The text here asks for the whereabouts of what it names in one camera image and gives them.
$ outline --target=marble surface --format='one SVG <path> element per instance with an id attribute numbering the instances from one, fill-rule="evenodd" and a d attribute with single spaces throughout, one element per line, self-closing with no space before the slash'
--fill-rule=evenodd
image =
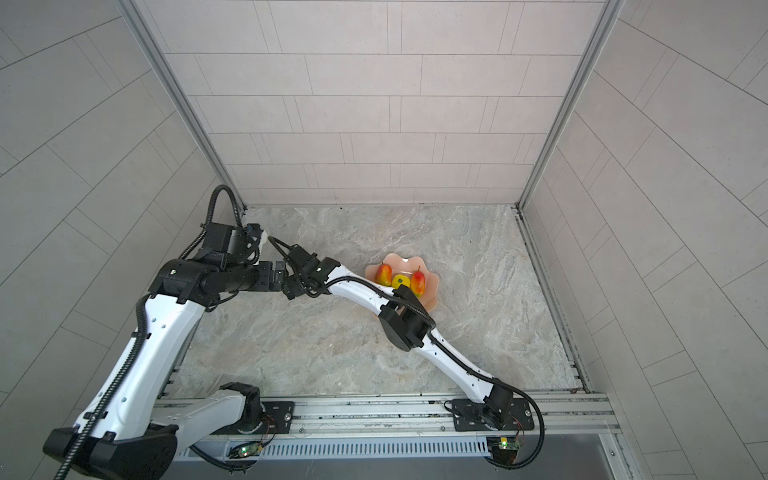
<path id="1" fill-rule="evenodd" d="M 441 277 L 432 317 L 471 361 L 523 389 L 578 385 L 509 206 L 262 208 L 245 221 L 361 275 L 387 253 L 419 255 Z M 279 257 L 267 244 L 261 258 Z M 264 396 L 459 391 L 361 306 L 282 293 L 241 293 L 204 316 L 168 392 L 231 381 Z"/>

